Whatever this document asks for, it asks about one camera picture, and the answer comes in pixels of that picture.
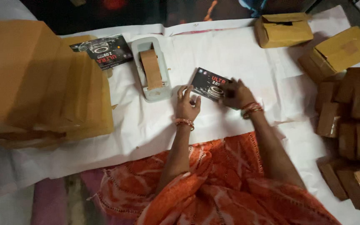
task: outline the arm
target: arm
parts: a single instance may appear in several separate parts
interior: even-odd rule
[[[191,85],[184,93],[186,86],[182,86],[177,92],[178,102],[176,109],[176,118],[184,118],[194,121],[200,112],[201,96],[198,96],[195,106],[190,103],[190,92],[193,88]],[[176,136],[174,137],[172,149],[168,155],[165,167],[162,171],[159,183],[157,185],[156,194],[170,183],[178,175],[190,170],[190,162],[188,160],[188,141],[190,139],[191,127],[185,124],[177,126]]]
[[[256,102],[251,91],[244,86],[241,80],[237,82],[233,79],[232,81],[225,87],[225,93],[231,93],[230,97],[227,95],[223,99],[225,105],[240,109],[249,103]],[[255,128],[265,176],[306,189],[283,145],[267,122],[263,111],[251,113],[250,119]]]

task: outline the hand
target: hand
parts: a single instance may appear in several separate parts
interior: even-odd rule
[[[177,109],[176,109],[176,118],[184,118],[194,121],[198,113],[200,113],[201,107],[201,96],[197,97],[195,106],[191,103],[194,103],[190,98],[190,92],[194,86],[181,86],[177,92]]]
[[[247,88],[241,79],[238,82],[232,78],[232,82],[223,85],[224,98],[220,101],[228,107],[241,109],[242,107],[256,102],[249,88]]]

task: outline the white sheet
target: white sheet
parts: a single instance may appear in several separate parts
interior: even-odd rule
[[[286,136],[287,152],[309,191],[343,224],[354,224],[360,211],[351,202],[339,203],[321,178],[315,159],[325,155],[322,139],[314,134],[310,118],[315,117],[316,86],[297,66],[303,50],[350,27],[340,6],[319,13],[310,22],[314,40],[305,46],[261,49],[252,27],[170,36],[199,28],[212,29],[243,26],[251,19],[182,24],[170,32],[155,32],[156,25],[106,28],[81,34],[104,37],[123,33],[128,42],[138,38],[158,38],[174,88],[173,98],[147,103],[141,93],[134,62],[114,68],[109,78],[116,131],[75,143],[67,143],[53,152],[37,149],[0,151],[0,195],[33,184],[43,178],[57,178],[130,160],[151,156],[169,149],[178,85],[190,84],[194,71],[202,67],[228,78],[241,78],[251,88],[266,110],[267,119],[278,125]],[[203,98],[201,113],[195,121],[190,143],[209,141],[252,131],[239,112],[224,109]]]

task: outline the woman's left hand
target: woman's left hand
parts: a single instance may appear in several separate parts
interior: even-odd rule
[[[195,106],[191,105],[190,92],[194,86],[181,86],[177,92],[177,109],[176,109],[176,118],[184,118],[194,121],[198,113],[200,113],[201,107],[201,96],[197,97]]]

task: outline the red bangle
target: red bangle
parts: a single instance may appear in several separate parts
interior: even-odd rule
[[[191,131],[194,130],[194,123],[189,120],[189,119],[184,119],[184,118],[177,118],[174,123],[177,125],[179,124],[184,124],[184,125],[187,125],[187,126],[190,126],[191,127]]]
[[[259,103],[249,103],[241,108],[241,115],[244,119],[248,119],[250,114],[257,111],[263,111],[262,106]]]

